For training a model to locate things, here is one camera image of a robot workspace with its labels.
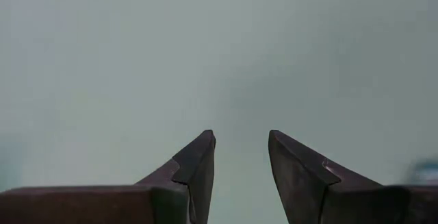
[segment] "worn metal surface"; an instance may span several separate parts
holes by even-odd
[[[18,188],[0,193],[1,224],[206,224],[214,179],[212,131],[132,186]]]
[[[272,173],[291,224],[438,223],[438,187],[382,186],[271,131]]]

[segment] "pale gray background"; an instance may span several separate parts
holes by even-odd
[[[0,190],[130,184],[214,129],[209,223],[286,223],[280,129],[382,183],[438,154],[438,0],[0,0]]]

